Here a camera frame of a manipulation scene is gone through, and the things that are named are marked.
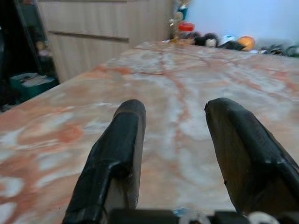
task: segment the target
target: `red cap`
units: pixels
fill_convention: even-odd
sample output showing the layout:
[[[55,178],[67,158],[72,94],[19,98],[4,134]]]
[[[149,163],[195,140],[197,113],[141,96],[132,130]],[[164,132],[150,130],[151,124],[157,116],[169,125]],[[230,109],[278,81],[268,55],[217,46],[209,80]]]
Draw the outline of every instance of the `red cap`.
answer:
[[[193,31],[194,27],[195,27],[195,25],[193,23],[189,23],[189,22],[182,22],[178,26],[180,31]]]

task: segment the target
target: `white wall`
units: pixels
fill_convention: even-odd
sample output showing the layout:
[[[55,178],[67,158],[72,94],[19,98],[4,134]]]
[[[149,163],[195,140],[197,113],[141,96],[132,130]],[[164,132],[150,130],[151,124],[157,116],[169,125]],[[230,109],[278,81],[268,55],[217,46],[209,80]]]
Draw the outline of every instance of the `white wall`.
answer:
[[[299,44],[299,0],[192,0],[186,21],[202,35],[249,35],[258,46]]]

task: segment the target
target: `marble table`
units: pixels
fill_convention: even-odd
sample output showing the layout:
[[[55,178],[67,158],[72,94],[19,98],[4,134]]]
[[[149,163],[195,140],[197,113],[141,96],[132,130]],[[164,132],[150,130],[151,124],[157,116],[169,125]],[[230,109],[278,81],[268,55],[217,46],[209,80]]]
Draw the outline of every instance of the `marble table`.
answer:
[[[138,207],[232,210],[206,102],[242,104],[299,162],[298,80],[294,58],[167,43],[130,49],[0,115],[0,223],[60,223],[92,145],[130,98],[147,110]]]

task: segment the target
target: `orange toy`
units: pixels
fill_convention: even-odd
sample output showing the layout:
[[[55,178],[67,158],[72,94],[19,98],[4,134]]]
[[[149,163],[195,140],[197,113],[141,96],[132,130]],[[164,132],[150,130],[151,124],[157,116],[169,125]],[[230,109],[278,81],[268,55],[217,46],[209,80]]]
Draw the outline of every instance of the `orange toy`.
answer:
[[[250,36],[243,36],[238,40],[238,43],[243,44],[245,46],[243,50],[252,50],[256,42]]]

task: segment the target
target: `drawer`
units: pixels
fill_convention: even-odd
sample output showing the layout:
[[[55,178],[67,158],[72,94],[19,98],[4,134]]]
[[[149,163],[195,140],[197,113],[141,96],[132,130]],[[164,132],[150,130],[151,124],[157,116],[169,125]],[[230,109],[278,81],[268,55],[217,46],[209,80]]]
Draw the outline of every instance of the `drawer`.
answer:
[[[125,1],[41,1],[48,31],[128,38]]]
[[[117,57],[129,49],[128,43],[111,40],[49,35],[60,82]]]

